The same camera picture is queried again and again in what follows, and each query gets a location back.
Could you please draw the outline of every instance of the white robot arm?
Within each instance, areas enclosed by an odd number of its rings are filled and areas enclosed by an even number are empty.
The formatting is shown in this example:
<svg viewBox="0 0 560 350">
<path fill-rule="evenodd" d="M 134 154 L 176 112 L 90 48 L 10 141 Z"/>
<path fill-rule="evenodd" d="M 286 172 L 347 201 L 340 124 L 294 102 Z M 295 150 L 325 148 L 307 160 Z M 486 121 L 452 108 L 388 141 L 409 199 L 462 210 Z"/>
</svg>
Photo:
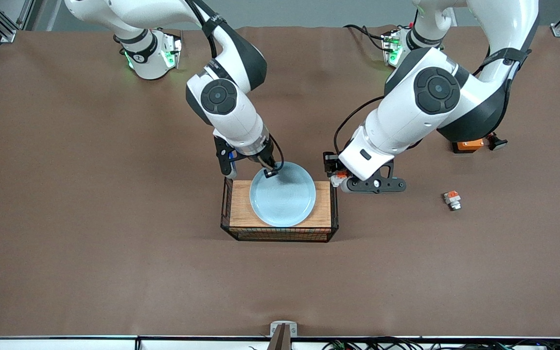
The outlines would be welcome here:
<svg viewBox="0 0 560 350">
<path fill-rule="evenodd" d="M 338 155 L 324 153 L 332 184 L 350 193 L 404 191 L 392 161 L 437 129 L 451 142 L 486 137 L 500 123 L 511 81 L 535 35 L 538 0 L 467 0 L 490 43 L 478 78 L 435 47 L 451 23 L 444 9 L 455 0 L 414 0 L 418 18 L 403 43 L 416 46 L 385 84 L 385 97 Z M 379 169 L 388 167 L 388 177 Z"/>
<path fill-rule="evenodd" d="M 201 0 L 65 0 L 69 11 L 85 22 L 111 29 L 125 49 L 129 63 L 144 79 L 162 77 L 174 62 L 174 38 L 153 27 L 194 22 L 202 27 L 215 50 L 222 53 L 188 82 L 185 98 L 195 113 L 215 129 L 215 146 L 222 174 L 236 176 L 235 162 L 259 162 L 270 177 L 282 167 L 273 157 L 275 140 L 246 96 L 265 80 L 267 62 L 226 21 Z"/>
</svg>

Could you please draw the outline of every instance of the plate rim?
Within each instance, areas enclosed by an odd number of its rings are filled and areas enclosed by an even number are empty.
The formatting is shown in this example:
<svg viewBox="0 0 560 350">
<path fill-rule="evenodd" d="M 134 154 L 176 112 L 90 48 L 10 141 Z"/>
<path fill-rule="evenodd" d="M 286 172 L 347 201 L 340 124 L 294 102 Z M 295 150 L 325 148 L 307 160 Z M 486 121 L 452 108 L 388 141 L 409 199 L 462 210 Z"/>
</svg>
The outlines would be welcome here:
<svg viewBox="0 0 560 350">
<path fill-rule="evenodd" d="M 297 166 L 298 168 L 300 168 L 300 169 L 308 176 L 308 178 L 311 180 L 311 182 L 309 182 L 309 184 L 307 184 L 307 186 L 309 187 L 309 189 L 312 189 L 312 190 L 313 190 L 313 201 L 311 201 L 311 202 L 309 203 L 307 210 L 304 211 L 304 212 L 306 213 L 306 214 L 305 214 L 305 217 L 302 218 L 302 219 L 300 219 L 299 221 L 297 221 L 297 219 L 296 219 L 296 222 L 295 222 L 294 224 L 290 224 L 290 225 L 286 225 L 286 226 L 285 226 L 285 225 L 283 225 L 283 226 L 277 226 L 277 225 L 273 224 L 272 222 L 269 222 L 269 221 L 263 219 L 263 218 L 261 217 L 260 213 L 258 213 L 258 211 L 256 210 L 256 209 L 257 209 L 257 206 L 254 205 L 254 201 L 253 201 L 253 199 L 252 199 L 252 188 L 253 188 L 255 182 L 258 183 L 258 181 L 260 181 L 260 179 L 261 179 L 262 177 L 264 177 L 264 174 L 263 174 L 264 169 L 260 169 L 260 170 L 256 173 L 256 175 L 254 175 L 254 177 L 253 177 L 253 179 L 252 179 L 252 182 L 251 182 L 251 184 L 250 184 L 250 186 L 249 186 L 249 204 L 250 204 L 250 206 L 252 207 L 252 210 L 254 211 L 254 214 L 255 214 L 259 219 L 261 219 L 265 224 L 268 224 L 268 225 L 270 225 L 270 226 L 272 226 L 272 227 L 274 227 L 274 228 L 282 228 L 282 227 L 283 227 L 283 228 L 292 228 L 293 226 L 295 226 L 295 225 L 297 225 L 297 224 L 300 224 L 300 223 L 303 222 L 305 219 L 307 219 L 307 218 L 309 217 L 309 215 L 311 215 L 311 213 L 313 212 L 313 209 L 314 209 L 314 207 L 315 207 L 315 203 L 316 203 L 316 201 L 317 201 L 317 186 L 315 185 L 315 181 L 313 180 L 313 177 L 310 175 L 310 173 L 309 173 L 306 169 L 304 169 L 302 166 L 300 166 L 299 164 L 296 164 L 296 163 L 294 163 L 294 162 L 284 162 L 284 166 L 287 166 L 287 164 L 291 164 L 291 165 L 293 165 L 293 166 Z"/>
</svg>

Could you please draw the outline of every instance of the cable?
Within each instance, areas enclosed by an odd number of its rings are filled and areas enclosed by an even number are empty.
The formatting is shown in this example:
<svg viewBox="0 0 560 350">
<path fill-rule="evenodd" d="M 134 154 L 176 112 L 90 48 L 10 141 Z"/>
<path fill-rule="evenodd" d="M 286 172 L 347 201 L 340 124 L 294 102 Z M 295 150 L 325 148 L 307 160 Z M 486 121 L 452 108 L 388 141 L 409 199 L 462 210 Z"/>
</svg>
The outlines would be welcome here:
<svg viewBox="0 0 560 350">
<path fill-rule="evenodd" d="M 321 348 L 321 350 L 325 350 L 325 349 L 326 349 L 328 346 L 330 346 L 330 345 L 332 346 L 332 349 L 335 350 L 337 345 L 342 346 L 343 343 L 340 343 L 340 341 L 337 341 L 337 340 L 331 341 L 331 342 L 325 344 L 325 346 L 324 346 L 323 348 Z"/>
<path fill-rule="evenodd" d="M 490 47 L 487 47 L 487 53 L 485 54 L 485 58 L 487 58 L 490 55 Z M 481 64 L 473 73 L 473 75 L 476 77 L 477 74 L 479 74 L 481 71 L 483 70 L 483 64 Z"/>
<path fill-rule="evenodd" d="M 411 148 L 414 148 L 414 147 L 418 146 L 418 144 L 419 144 L 421 141 L 422 141 L 422 139 L 418 140 L 418 142 L 414 143 L 414 144 L 411 146 Z M 425 350 L 425 349 L 422 348 L 422 346 L 421 346 L 420 344 L 418 344 L 418 343 L 416 343 L 416 342 L 414 342 L 414 341 L 411 341 L 411 340 L 409 340 L 409 339 L 404 339 L 403 341 L 404 341 L 405 343 L 407 343 L 407 344 L 410 344 L 410 346 L 411 346 L 411 344 L 414 344 L 414 345 L 418 346 L 418 348 L 419 348 L 420 350 Z"/>
<path fill-rule="evenodd" d="M 403 348 L 403 345 L 400 343 L 393 343 L 390 346 L 387 346 L 386 348 L 383 348 L 382 346 L 380 346 L 380 344 L 377 344 L 377 346 L 381 349 L 381 350 L 390 350 L 391 348 L 394 348 L 395 346 L 398 346 L 399 348 L 402 348 L 403 350 L 406 350 L 405 348 Z"/>
<path fill-rule="evenodd" d="M 278 148 L 278 153 L 280 153 L 280 166 L 278 166 L 278 168 L 275 169 L 276 171 L 280 171 L 280 169 L 282 169 L 282 167 L 284 166 L 284 155 L 282 153 L 282 149 L 280 149 L 278 142 L 276 142 L 276 139 L 274 139 L 274 137 L 271 134 L 269 134 L 269 139 L 275 144 L 276 148 Z"/>
<path fill-rule="evenodd" d="M 349 344 L 350 346 L 353 346 L 353 348 L 354 348 L 355 350 L 363 350 L 360 346 L 356 345 L 356 343 L 347 342 L 347 343 L 345 343 L 345 344 Z"/>
<path fill-rule="evenodd" d="M 391 52 L 392 52 L 391 49 L 385 49 L 384 47 L 379 46 L 379 45 L 375 42 L 375 40 L 373 40 L 373 39 L 376 38 L 376 39 L 378 39 L 378 40 L 382 40 L 382 36 L 377 36 L 377 35 L 374 35 L 374 34 L 369 33 L 369 31 L 368 31 L 368 29 L 367 29 L 366 26 L 362 26 L 362 28 L 360 28 L 360 27 L 356 26 L 355 24 L 347 24 L 346 26 L 343 26 L 343 28 L 355 28 L 355 29 L 358 29 L 358 31 L 360 31 L 360 33 L 366 35 L 367 38 L 368 38 L 369 40 L 371 40 L 371 43 L 373 43 L 373 46 L 377 47 L 378 49 L 380 49 L 380 50 L 382 50 L 382 51 L 388 52 L 388 53 L 391 53 Z M 385 34 L 388 34 L 388 33 L 391 33 L 391 32 L 392 32 L 392 31 L 387 31 L 386 33 L 384 33 L 384 34 L 382 34 L 382 35 L 385 35 Z"/>
<path fill-rule="evenodd" d="M 196 15 L 196 18 L 198 18 L 198 21 L 200 22 L 200 27 L 202 27 L 205 22 L 204 18 L 202 18 L 202 14 L 200 14 L 200 10 L 198 10 L 198 6 L 196 6 L 192 0 L 185 0 L 185 2 L 189 5 L 189 7 L 191 7 L 193 14 Z M 211 47 L 211 58 L 216 58 L 217 48 L 215 47 L 215 40 L 213 40 L 212 36 L 207 37 L 207 40 L 209 40 L 209 46 Z"/>
<path fill-rule="evenodd" d="M 378 37 L 377 35 L 371 34 L 368 31 L 365 31 L 365 29 L 367 28 L 366 26 L 362 26 L 362 28 L 356 26 L 355 24 L 347 24 L 346 26 L 343 26 L 343 28 L 354 28 L 354 29 L 358 29 L 360 31 L 360 33 L 364 34 L 364 35 L 368 35 L 369 37 L 372 38 L 378 38 L 381 39 L 382 37 Z"/>
<path fill-rule="evenodd" d="M 464 349 L 464 347 L 445 346 L 443 348 L 438 348 L 437 350 L 460 350 L 460 349 Z"/>
<path fill-rule="evenodd" d="M 418 144 L 420 144 L 421 141 L 422 141 L 422 139 L 418 140 L 416 143 L 414 143 L 413 145 L 409 146 L 409 147 L 406 148 L 405 150 L 407 151 L 408 149 L 412 149 L 412 148 L 418 146 Z"/>
<path fill-rule="evenodd" d="M 341 122 L 340 126 L 338 126 L 338 128 L 336 129 L 336 132 L 334 133 L 334 150 L 336 151 L 337 155 L 340 154 L 340 152 L 338 151 L 338 142 L 336 142 L 336 139 L 338 139 L 338 133 L 340 133 L 340 129 L 342 129 L 343 126 L 345 126 L 345 124 L 347 124 L 347 122 L 349 122 L 349 119 L 351 119 L 353 117 L 353 115 L 355 115 L 355 113 L 358 113 L 362 108 L 365 108 L 366 106 L 372 104 L 375 101 L 382 100 L 383 98 L 384 98 L 384 95 L 382 95 L 380 97 L 373 98 L 372 100 L 364 103 L 362 106 L 358 107 L 355 111 L 353 111 L 350 115 L 348 115 L 343 122 Z"/>
<path fill-rule="evenodd" d="M 522 339 L 521 341 L 518 341 L 518 343 L 515 343 L 512 346 L 510 346 L 509 348 L 513 349 L 516 346 L 521 345 L 522 343 L 525 343 L 525 342 L 531 342 L 531 343 L 533 343 L 534 346 L 535 345 L 543 345 L 548 350 L 554 350 L 556 346 L 560 347 L 560 344 L 551 343 L 549 341 L 542 341 L 542 340 L 539 340 L 539 339 Z"/>
</svg>

